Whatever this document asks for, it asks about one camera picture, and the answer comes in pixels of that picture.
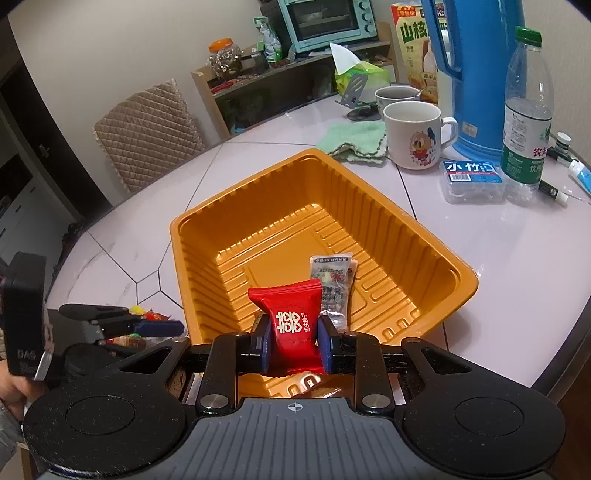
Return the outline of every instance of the silver screw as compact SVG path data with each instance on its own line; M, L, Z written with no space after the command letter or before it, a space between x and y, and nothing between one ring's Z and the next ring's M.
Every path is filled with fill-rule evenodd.
M386 408L391 402L386 395L375 393L364 396L361 403L367 408Z
M209 395L205 395L199 401L200 401L201 405L203 405L205 408L212 408L212 409L225 407L229 402L227 396L220 395L219 393L212 393Z

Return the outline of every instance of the chair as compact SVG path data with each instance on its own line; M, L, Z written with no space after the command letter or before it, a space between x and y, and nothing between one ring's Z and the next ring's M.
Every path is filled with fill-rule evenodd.
M132 193L205 150L174 79L135 93L92 130Z

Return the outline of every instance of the white mug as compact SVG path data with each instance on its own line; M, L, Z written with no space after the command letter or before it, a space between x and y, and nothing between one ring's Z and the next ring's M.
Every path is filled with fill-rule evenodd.
M382 87L375 91L375 101L378 104L378 110L380 116L382 116L382 120L384 119L384 108L391 103L420 99L421 90L401 83L394 83L393 85Z
M459 135L457 121L451 116L441 118L441 110L426 102L397 102L384 108L388 152L392 161L410 170L434 166L441 151L454 143ZM441 127L452 126L452 137L441 144Z

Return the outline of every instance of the snack bag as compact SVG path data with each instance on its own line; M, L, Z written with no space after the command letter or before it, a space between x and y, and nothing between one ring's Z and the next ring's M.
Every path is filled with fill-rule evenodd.
M447 30L442 3L436 4L439 26ZM437 64L425 23L421 2L407 1L392 5L392 17L407 70L408 83L422 90L421 100L437 104Z
M275 375L324 373L316 342L322 284L307 280L271 288L249 288L248 298L271 318L273 337L269 370Z
M357 270L352 253L310 257L310 278L322 282L321 315L328 315L338 332L349 330L349 292Z

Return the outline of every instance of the hand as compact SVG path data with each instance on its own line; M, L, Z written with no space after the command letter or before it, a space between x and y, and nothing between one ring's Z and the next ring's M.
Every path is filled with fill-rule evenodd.
M43 382L26 377L15 377L8 371L8 362L0 362L0 399L12 416L21 421L25 416L25 403L34 402L47 391Z

